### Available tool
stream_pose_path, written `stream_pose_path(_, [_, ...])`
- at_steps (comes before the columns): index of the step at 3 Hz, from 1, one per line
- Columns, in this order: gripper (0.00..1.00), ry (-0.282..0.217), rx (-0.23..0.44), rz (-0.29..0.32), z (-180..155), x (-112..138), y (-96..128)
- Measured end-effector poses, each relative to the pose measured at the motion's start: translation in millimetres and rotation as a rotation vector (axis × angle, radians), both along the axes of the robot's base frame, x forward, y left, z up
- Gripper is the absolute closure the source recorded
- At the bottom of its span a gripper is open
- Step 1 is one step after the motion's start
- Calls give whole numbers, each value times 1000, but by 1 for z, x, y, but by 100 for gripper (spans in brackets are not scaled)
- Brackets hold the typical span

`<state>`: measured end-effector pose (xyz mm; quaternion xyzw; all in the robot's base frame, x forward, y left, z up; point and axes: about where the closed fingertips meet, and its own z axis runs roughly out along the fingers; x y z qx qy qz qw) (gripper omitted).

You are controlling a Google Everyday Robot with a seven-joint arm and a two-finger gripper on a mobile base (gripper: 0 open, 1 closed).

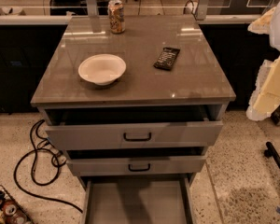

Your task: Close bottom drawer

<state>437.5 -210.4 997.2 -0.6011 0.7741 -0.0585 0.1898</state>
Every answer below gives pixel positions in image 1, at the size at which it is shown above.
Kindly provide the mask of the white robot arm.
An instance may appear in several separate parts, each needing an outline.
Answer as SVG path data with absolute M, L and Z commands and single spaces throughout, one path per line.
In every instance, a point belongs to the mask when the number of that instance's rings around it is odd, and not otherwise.
M 267 34 L 270 46 L 280 51 L 280 2 L 248 26 L 255 34 Z M 268 118 L 280 106 L 280 55 L 273 62 L 264 60 L 259 68 L 246 116 L 254 121 Z

